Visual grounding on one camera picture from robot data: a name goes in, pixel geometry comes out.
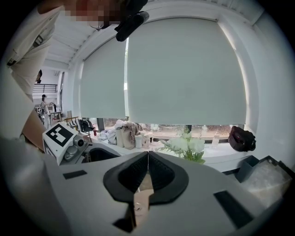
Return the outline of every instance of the camera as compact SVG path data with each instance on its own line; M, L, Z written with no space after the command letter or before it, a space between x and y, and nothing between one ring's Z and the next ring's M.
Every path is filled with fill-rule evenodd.
M124 42L139 26L145 23L149 18L147 12L139 12L133 16L129 16L126 21L123 21L115 30L118 32L116 39L119 42Z

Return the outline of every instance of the trash can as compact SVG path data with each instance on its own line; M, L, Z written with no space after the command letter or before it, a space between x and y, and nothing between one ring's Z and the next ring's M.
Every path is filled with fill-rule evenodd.
M245 160L243 160L241 168L236 174L236 179L240 183L246 181L251 176L258 163L259 160L256 157L248 156Z

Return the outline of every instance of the potted plant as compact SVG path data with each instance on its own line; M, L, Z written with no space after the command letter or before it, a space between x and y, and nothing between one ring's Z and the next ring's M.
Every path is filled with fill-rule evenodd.
M191 132L185 128L180 137L172 138L169 141L161 140L164 147L159 151L172 151L178 154L180 158L204 164L205 160L202 159L205 148L205 140L199 138L192 138Z

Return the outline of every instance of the metal railing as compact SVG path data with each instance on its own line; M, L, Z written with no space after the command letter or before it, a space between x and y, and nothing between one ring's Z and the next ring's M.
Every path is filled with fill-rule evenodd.
M57 84L34 84L33 93L57 93Z

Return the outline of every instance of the black handbag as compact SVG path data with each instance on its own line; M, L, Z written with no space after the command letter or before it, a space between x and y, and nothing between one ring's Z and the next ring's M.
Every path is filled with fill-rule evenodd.
M236 126L233 126L230 131L229 143L238 152L253 151L256 148L255 136Z

